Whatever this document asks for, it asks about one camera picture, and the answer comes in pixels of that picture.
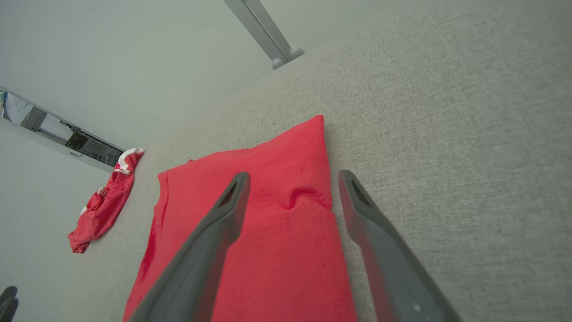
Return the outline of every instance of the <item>crumpled red cloth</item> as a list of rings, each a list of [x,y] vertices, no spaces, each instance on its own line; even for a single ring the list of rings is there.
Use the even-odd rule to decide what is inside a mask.
[[[81,211],[77,228],[67,235],[74,253],[85,252],[91,241],[99,239],[115,224],[133,187],[135,166],[143,153],[142,148],[123,152],[107,185],[99,188],[89,199]]]
[[[123,321],[240,171],[250,173],[251,192],[212,321],[356,321],[331,212],[322,116],[257,147],[214,153],[159,174],[149,243]]]

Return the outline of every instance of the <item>red and white fabric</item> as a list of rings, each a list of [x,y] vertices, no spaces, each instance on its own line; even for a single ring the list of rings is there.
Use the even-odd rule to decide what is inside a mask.
[[[129,149],[119,157],[105,187],[99,188],[81,211],[77,228],[67,235],[74,253],[83,253],[91,241],[108,231],[129,197],[135,166],[143,156],[142,148]]]
[[[228,249],[212,322],[357,320],[319,115],[259,146],[159,174],[161,193],[124,322],[241,171],[251,176],[248,205]]]

